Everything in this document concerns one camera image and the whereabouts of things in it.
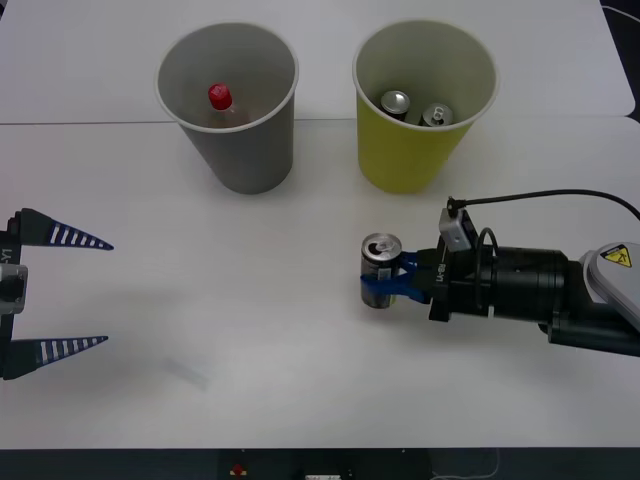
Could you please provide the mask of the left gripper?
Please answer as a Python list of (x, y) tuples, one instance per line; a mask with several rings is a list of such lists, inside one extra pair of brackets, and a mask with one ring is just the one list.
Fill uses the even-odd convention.
[(14, 380), (106, 342), (108, 336), (12, 340), (14, 316), (24, 310), (21, 244), (113, 250), (110, 243), (33, 209), (22, 209), (1, 232), (1, 379)]

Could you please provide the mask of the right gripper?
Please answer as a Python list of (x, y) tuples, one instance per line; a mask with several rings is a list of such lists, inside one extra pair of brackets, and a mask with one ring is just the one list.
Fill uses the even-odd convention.
[(361, 299), (364, 303), (391, 303), (392, 296), (404, 296), (418, 303), (427, 301), (428, 318), (437, 322), (448, 322), (454, 313), (488, 317), (494, 253), (492, 244), (452, 252), (442, 238), (436, 248), (402, 251), (397, 265), (404, 274), (383, 280), (362, 274)]

